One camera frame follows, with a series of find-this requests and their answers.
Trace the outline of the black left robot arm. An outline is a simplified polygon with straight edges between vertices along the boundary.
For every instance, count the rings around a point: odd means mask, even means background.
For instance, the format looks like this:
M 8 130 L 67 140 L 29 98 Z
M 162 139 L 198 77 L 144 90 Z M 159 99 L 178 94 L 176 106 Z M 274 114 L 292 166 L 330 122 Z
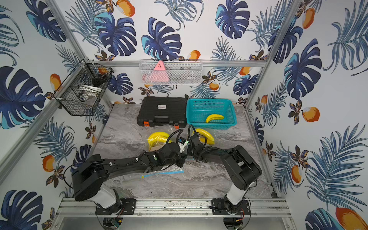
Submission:
M 124 159 L 103 159 L 101 155 L 92 155 L 86 161 L 75 164 L 72 185 L 76 201 L 91 199 L 100 190 L 103 183 L 115 177 L 131 173 L 150 173 L 176 165 L 183 167 L 187 155 L 183 154 L 176 143 L 165 144 L 156 151 L 143 151 L 138 157 Z

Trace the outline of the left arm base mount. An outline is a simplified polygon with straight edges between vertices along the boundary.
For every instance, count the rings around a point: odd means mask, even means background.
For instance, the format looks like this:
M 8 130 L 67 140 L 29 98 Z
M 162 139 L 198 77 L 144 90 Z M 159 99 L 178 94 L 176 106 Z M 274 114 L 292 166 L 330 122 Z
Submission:
M 137 200 L 134 198 L 121 198 L 113 206 L 104 209 L 97 205 L 95 214 L 97 215 L 133 215 Z

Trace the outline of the clear zip-top bag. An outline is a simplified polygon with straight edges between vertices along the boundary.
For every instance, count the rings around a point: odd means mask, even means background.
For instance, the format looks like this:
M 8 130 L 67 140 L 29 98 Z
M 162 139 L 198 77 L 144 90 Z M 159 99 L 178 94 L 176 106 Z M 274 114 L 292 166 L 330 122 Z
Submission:
M 209 129 L 194 128 L 193 126 L 190 126 L 187 135 L 188 135 L 187 155 L 192 156 L 196 162 L 202 163 L 203 158 L 202 156 L 199 157 L 200 155 L 199 152 L 205 147 L 213 147 L 215 145 L 216 139 L 214 132 L 210 131 Z M 202 149 L 196 150 L 194 141 L 191 141 L 191 138 L 194 138 L 194 140 L 198 139 L 204 147 Z

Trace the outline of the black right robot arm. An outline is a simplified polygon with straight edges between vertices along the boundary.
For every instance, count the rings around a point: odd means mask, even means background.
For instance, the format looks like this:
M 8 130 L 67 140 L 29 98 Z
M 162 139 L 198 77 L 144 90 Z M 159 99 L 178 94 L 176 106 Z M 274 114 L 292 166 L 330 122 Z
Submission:
M 232 185 L 225 200 L 232 206 L 239 205 L 252 184 L 257 184 L 262 169 L 252 156 L 240 145 L 231 149 L 205 146 L 198 136 L 189 138 L 188 154 L 201 163 L 224 165 Z

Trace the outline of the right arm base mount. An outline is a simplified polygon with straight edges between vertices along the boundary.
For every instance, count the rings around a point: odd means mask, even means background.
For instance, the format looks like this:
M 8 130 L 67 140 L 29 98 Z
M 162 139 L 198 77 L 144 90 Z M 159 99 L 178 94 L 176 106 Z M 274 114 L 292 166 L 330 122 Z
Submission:
M 214 198 L 209 208 L 213 215 L 251 215 L 251 205 L 246 199 L 233 205 L 227 198 Z

